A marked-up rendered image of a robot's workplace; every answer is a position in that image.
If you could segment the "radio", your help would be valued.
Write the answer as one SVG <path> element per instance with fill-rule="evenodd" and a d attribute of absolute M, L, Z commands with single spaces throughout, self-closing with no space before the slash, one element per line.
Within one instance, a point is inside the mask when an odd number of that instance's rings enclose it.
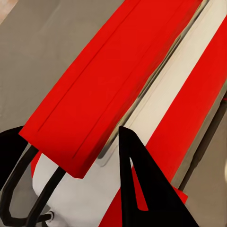
<path fill-rule="evenodd" d="M 227 0 L 125 0 L 20 130 L 32 145 L 3 188 L 4 225 L 122 227 L 119 126 L 136 132 L 171 183 L 226 80 Z M 184 204 L 226 111 L 227 91 L 172 186 Z M 137 206 L 148 211 L 130 162 Z M 39 198 L 27 218 L 13 218 L 13 191 L 30 163 Z"/>

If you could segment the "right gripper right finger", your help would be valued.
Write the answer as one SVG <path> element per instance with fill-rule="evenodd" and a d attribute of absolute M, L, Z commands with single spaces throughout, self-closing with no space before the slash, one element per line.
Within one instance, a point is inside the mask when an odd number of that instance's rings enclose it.
<path fill-rule="evenodd" d="M 122 227 L 199 227 L 136 132 L 119 126 Z M 148 211 L 137 206 L 132 159 Z"/>

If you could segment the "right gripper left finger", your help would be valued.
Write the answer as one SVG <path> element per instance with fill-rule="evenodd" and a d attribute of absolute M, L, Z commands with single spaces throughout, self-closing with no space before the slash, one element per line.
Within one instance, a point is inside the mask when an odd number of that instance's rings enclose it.
<path fill-rule="evenodd" d="M 0 133 L 0 191 L 28 145 L 19 135 L 23 126 Z"/>

